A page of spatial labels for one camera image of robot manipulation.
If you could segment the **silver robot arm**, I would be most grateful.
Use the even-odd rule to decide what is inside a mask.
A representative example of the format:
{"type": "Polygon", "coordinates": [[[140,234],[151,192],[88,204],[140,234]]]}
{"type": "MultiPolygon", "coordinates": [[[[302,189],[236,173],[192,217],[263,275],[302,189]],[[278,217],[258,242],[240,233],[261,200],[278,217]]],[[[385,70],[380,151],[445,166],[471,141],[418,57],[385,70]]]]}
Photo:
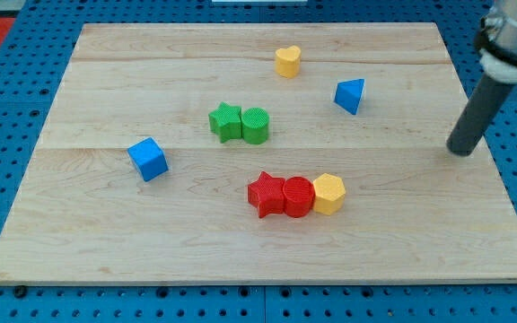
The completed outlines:
{"type": "Polygon", "coordinates": [[[517,83],[517,0],[494,1],[480,20],[474,47],[487,76],[499,83],[517,83]]]}

